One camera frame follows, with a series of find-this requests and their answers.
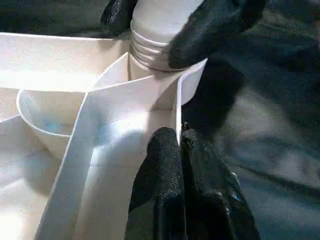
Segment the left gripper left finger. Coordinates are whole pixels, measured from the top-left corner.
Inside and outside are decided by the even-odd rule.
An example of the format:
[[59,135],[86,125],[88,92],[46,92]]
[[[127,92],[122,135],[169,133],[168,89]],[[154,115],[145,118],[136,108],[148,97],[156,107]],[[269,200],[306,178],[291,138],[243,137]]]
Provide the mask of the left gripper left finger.
[[133,181],[126,240],[185,240],[185,190],[176,132],[157,129]]

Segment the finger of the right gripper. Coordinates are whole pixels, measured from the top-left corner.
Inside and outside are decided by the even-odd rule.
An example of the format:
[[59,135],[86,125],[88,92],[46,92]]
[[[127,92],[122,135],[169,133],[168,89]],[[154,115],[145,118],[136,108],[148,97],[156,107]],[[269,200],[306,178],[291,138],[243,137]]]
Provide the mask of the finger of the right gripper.
[[264,0],[204,0],[170,42],[168,65],[187,68],[208,58],[255,25],[264,8]]
[[116,38],[130,29],[137,0],[110,0],[106,5],[100,25],[106,38]]

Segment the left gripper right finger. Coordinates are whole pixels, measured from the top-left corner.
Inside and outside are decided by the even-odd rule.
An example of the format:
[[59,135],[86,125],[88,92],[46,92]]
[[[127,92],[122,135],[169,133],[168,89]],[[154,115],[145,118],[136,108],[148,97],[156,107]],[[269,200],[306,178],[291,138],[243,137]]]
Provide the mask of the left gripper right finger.
[[185,122],[180,147],[188,239],[259,240],[237,176],[211,142]]

